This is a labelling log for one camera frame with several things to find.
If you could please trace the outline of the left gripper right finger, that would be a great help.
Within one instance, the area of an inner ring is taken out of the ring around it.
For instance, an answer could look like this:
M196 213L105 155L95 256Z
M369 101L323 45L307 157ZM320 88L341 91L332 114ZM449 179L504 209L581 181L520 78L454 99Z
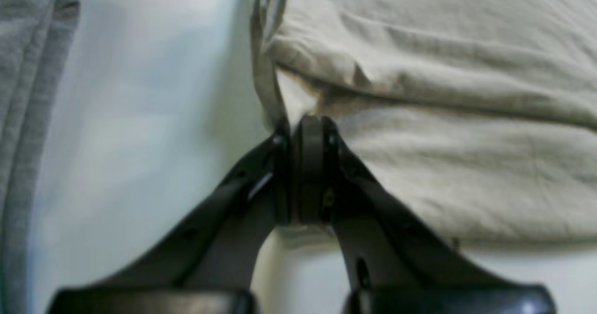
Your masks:
M345 314L554 314L548 290L482 269L394 198L329 118L297 126L297 216L337 238L350 294Z

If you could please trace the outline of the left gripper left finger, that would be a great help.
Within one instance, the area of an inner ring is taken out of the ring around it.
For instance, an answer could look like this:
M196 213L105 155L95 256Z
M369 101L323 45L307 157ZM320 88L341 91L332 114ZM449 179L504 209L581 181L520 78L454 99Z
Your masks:
M140 258L89 286L62 289L50 314L259 314L250 291L285 202L289 135L275 131Z

